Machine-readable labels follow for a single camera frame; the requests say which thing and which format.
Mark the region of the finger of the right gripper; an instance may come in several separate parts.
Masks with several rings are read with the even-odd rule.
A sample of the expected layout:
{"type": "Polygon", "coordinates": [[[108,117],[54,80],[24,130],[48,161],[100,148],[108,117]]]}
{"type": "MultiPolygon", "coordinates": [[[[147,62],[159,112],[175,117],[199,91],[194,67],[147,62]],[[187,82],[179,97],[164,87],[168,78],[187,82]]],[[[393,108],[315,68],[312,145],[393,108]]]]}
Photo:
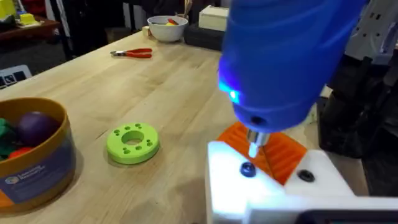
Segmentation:
{"type": "Polygon", "coordinates": [[[351,33],[345,55],[388,64],[397,43],[397,0],[370,0],[351,33]]]}

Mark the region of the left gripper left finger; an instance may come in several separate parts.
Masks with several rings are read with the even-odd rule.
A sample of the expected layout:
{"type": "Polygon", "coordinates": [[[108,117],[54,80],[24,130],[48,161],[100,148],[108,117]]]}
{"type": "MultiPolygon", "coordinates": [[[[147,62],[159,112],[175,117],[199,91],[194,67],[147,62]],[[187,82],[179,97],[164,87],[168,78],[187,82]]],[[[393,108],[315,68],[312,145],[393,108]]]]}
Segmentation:
{"type": "Polygon", "coordinates": [[[252,199],[282,195],[264,150],[248,156],[246,127],[237,122],[207,146],[206,215],[208,223],[241,223],[252,199]]]}

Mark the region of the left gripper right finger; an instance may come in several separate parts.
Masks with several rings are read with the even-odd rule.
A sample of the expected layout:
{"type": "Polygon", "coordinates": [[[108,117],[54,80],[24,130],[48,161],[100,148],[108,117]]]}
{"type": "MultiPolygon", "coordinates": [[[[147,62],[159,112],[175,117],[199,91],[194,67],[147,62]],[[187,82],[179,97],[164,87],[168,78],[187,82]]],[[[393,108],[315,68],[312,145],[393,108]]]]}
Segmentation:
{"type": "Polygon", "coordinates": [[[306,149],[282,133],[271,134],[264,148],[271,176],[289,194],[311,197],[353,197],[354,192],[328,155],[306,149]]]}

